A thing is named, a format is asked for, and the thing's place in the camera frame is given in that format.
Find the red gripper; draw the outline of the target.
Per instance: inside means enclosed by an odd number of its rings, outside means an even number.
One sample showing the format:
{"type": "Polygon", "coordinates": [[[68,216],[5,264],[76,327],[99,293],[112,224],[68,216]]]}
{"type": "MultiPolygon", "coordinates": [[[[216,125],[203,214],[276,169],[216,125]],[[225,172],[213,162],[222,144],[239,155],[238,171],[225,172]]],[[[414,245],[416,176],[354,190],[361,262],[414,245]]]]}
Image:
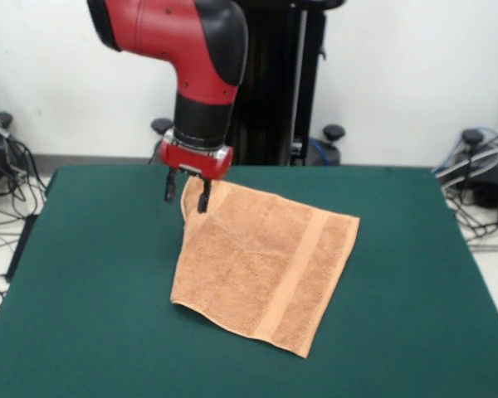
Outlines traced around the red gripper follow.
{"type": "Polygon", "coordinates": [[[212,190],[210,180],[225,177],[232,164],[233,149],[227,145],[215,151],[193,149],[182,145],[174,137],[173,130],[168,130],[161,140],[159,156],[162,162],[170,167],[166,177],[164,200],[171,203],[176,197],[177,170],[197,174],[203,182],[197,209],[199,214],[204,214],[208,210],[212,190]]]}

